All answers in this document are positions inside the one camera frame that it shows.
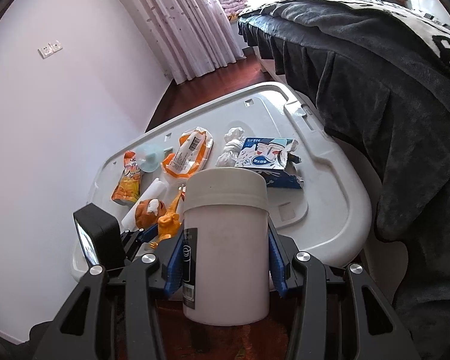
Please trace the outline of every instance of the blue and white milk carton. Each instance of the blue and white milk carton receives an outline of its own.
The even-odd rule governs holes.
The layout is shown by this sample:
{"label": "blue and white milk carton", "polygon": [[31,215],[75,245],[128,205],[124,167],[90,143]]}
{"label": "blue and white milk carton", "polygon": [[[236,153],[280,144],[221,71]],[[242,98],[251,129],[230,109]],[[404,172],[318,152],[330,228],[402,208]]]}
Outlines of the blue and white milk carton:
{"label": "blue and white milk carton", "polygon": [[291,154],[297,144],[295,139],[287,138],[246,138],[235,167],[261,174],[268,187],[303,188],[300,177],[285,171],[287,162],[300,162]]}

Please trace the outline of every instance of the toy figurine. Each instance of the toy figurine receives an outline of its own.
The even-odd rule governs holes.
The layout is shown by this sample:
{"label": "toy figurine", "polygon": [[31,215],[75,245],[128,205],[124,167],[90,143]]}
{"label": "toy figurine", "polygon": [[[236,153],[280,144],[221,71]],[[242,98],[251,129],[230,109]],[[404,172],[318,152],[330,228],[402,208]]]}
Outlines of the toy figurine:
{"label": "toy figurine", "polygon": [[183,186],[178,189],[178,195],[173,199],[165,214],[158,219],[158,240],[150,242],[149,246],[155,249],[160,241],[176,236],[180,228],[179,214],[176,209],[179,206]]}

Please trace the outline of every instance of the dark gray bedspread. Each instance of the dark gray bedspread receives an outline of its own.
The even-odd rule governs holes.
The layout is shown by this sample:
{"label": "dark gray bedspread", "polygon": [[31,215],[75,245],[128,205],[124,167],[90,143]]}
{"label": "dark gray bedspread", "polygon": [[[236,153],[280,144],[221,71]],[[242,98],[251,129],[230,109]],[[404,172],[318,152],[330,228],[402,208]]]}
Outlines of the dark gray bedspread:
{"label": "dark gray bedspread", "polygon": [[450,71],[382,12],[295,0],[248,13],[239,30],[315,103],[327,132],[382,180],[375,223],[409,254],[394,307],[424,359],[450,345]]}

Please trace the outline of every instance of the wall outlet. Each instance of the wall outlet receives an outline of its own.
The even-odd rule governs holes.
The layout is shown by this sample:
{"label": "wall outlet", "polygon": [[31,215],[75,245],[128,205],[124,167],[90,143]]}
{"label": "wall outlet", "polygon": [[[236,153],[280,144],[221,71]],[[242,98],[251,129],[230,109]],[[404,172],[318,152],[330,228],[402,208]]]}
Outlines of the wall outlet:
{"label": "wall outlet", "polygon": [[58,50],[63,49],[62,45],[57,40],[54,40],[53,42],[50,42],[48,45],[52,48],[54,53],[56,53]]}
{"label": "wall outlet", "polygon": [[50,55],[53,54],[52,47],[51,47],[49,44],[47,44],[47,45],[44,46],[44,47],[40,47],[40,48],[38,49],[38,52],[40,53],[40,55],[42,56],[43,59],[45,59],[45,58],[47,58],[48,56],[50,56]]}

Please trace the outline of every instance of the silver bolt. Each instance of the silver bolt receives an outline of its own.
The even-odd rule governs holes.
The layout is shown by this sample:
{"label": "silver bolt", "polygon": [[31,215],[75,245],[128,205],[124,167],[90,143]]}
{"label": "silver bolt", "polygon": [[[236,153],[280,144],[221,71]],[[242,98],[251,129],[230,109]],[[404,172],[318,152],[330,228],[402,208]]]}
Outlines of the silver bolt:
{"label": "silver bolt", "polygon": [[350,265],[350,270],[352,271],[352,273],[354,273],[356,275],[361,274],[363,272],[363,268],[360,264]]}
{"label": "silver bolt", "polygon": [[296,258],[300,261],[308,261],[310,259],[310,255],[306,251],[299,251],[296,254]]}
{"label": "silver bolt", "polygon": [[156,257],[152,253],[147,253],[142,256],[142,262],[145,264],[153,263],[156,260]]}
{"label": "silver bolt", "polygon": [[90,268],[90,275],[97,276],[104,271],[101,265],[94,265]]}

